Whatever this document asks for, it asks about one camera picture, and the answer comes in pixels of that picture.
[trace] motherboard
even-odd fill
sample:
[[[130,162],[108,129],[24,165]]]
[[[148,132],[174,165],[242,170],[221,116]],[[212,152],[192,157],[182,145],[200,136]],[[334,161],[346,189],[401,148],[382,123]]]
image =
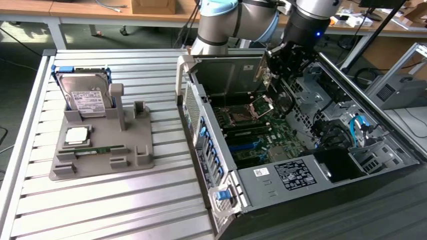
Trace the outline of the motherboard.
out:
[[[212,109],[237,169],[296,158],[305,148],[270,99],[258,94],[248,104],[228,102]]]

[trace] wheel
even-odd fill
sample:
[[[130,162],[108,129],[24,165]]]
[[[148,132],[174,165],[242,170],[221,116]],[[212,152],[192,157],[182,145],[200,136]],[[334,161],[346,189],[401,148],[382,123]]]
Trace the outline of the wheel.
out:
[[[128,35],[128,32],[126,32],[126,29],[125,28],[120,28],[120,34],[122,36],[126,36]]]

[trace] floor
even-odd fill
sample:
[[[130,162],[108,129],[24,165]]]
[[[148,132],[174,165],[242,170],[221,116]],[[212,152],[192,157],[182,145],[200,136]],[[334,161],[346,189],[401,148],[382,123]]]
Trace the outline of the floor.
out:
[[[20,25],[11,25],[7,22],[0,22],[0,27],[17,38],[37,53],[42,53],[44,49],[54,49],[48,26],[42,23],[22,22]],[[96,30],[102,36],[90,36],[89,26],[80,24],[62,24],[62,32],[65,34],[68,49],[166,49],[170,48],[178,29],[136,27],[126,28],[128,36],[122,36],[118,32],[121,26],[98,25]],[[336,35],[329,36],[329,40],[321,40],[317,50],[324,52],[334,61],[341,53],[341,49],[336,45]],[[228,45],[232,47],[236,39],[229,39]],[[40,57],[26,50],[3,32],[0,31],[0,126],[7,129],[7,135],[0,146],[0,151],[14,144],[21,118],[25,111],[26,101],[32,90],[32,84],[36,71],[15,66],[25,65],[37,69]],[[361,67],[370,67],[370,64],[360,59],[352,68],[350,73]],[[0,153],[0,170],[5,170],[9,163],[11,150]]]

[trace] hard drive label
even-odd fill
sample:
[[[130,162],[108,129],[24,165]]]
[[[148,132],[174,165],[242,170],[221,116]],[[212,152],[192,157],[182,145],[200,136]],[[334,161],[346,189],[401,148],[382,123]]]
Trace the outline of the hard drive label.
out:
[[[289,191],[317,183],[301,159],[277,164],[273,167],[284,187]]]
[[[100,91],[70,92],[74,105],[81,114],[105,112],[102,95]]]

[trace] hard drive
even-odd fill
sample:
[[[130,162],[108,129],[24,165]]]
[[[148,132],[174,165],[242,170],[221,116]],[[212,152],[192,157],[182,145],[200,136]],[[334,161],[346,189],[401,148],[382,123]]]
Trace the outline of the hard drive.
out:
[[[105,109],[116,107],[108,91],[112,83],[108,68],[60,67],[52,75],[65,98],[66,110],[77,110],[82,118],[90,118],[104,117]]]

